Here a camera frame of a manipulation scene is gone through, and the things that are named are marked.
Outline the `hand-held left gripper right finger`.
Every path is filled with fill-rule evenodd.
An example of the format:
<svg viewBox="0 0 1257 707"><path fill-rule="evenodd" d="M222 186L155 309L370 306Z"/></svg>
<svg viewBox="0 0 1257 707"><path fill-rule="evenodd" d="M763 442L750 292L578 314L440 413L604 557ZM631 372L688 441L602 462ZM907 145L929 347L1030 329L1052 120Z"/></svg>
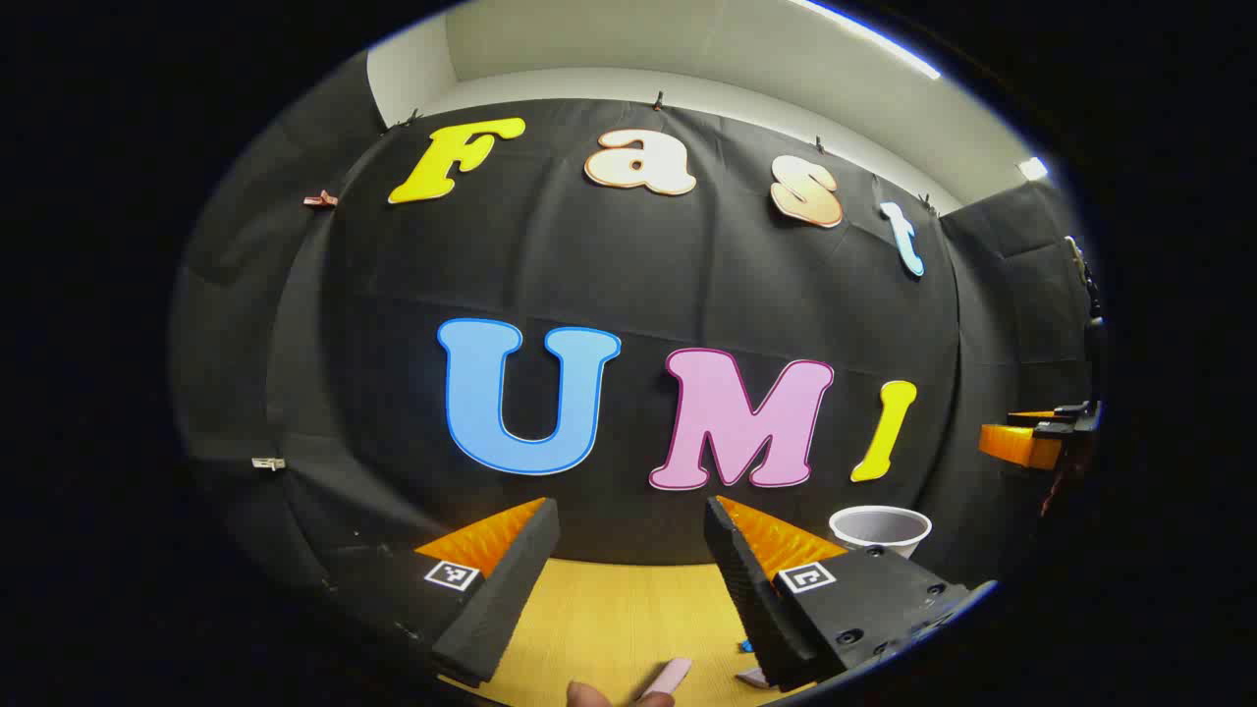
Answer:
<svg viewBox="0 0 1257 707"><path fill-rule="evenodd" d="M792 692L889 663L982 603L885 546L845 548L723 496L703 533L768 687Z"/></svg>

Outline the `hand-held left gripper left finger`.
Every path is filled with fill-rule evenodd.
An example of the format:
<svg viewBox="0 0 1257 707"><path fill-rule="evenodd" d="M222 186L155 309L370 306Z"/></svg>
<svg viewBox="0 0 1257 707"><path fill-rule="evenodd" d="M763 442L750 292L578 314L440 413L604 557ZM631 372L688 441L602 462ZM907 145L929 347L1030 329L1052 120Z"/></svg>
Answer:
<svg viewBox="0 0 1257 707"><path fill-rule="evenodd" d="M391 671L466 687L491 681L561 540L561 507L537 498L417 545L336 548L329 586Z"/></svg>

